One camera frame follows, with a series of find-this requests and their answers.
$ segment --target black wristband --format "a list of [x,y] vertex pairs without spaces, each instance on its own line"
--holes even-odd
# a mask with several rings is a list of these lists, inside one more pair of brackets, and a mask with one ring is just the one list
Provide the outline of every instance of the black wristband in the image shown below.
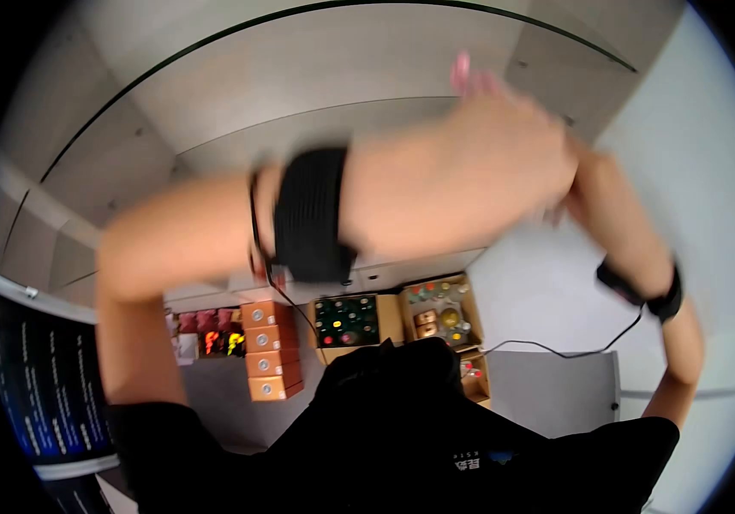
[[676,316],[681,308],[681,278],[678,275],[678,266],[673,261],[673,282],[670,284],[670,290],[664,296],[647,300],[647,308],[650,313],[657,316],[661,323],[668,321],[671,317]]
[[596,278],[624,298],[628,303],[637,307],[647,304],[650,313],[657,316],[661,323],[675,316],[681,308],[681,278],[679,277],[675,259],[673,259],[673,279],[670,283],[670,290],[659,298],[643,299],[627,281],[622,279],[608,266],[607,259],[602,261],[601,266],[596,269]]
[[284,170],[273,214],[276,256],[299,282],[346,281],[356,252],[339,243],[347,147],[311,149]]

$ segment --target red packaging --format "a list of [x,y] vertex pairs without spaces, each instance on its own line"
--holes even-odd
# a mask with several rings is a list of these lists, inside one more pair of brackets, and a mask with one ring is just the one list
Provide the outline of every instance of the red packaging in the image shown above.
[[218,316],[216,309],[209,308],[205,311],[197,312],[197,332],[216,332],[218,331]]
[[196,334],[197,329],[197,314],[196,313],[181,313],[179,314],[179,333],[180,334]]
[[220,308],[218,310],[218,329],[221,332],[238,332],[241,327],[242,316],[234,308]]

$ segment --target gray floor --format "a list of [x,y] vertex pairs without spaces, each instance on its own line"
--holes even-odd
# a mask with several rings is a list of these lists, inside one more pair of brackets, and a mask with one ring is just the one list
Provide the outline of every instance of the gray floor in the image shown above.
[[[297,327],[305,335],[298,317]],[[302,340],[304,391],[287,401],[251,402],[244,359],[202,359],[182,367],[188,399],[208,430],[229,449],[270,446],[305,409],[323,367]],[[497,351],[487,356],[493,410],[546,437],[592,430],[613,421],[613,358],[561,359],[546,353]]]

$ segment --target black poster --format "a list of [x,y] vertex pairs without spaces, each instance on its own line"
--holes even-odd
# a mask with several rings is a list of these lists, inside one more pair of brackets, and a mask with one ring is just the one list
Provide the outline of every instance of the black poster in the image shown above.
[[45,482],[45,488],[66,514],[114,514],[96,475]]
[[115,453],[93,325],[0,296],[0,397],[35,466]]

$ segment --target black armband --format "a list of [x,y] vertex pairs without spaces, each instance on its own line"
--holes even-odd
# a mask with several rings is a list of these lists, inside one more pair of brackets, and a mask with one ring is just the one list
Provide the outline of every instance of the black armband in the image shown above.
[[356,251],[339,242],[339,197],[348,148],[303,151],[284,170],[273,214],[275,264],[298,282],[346,281]]

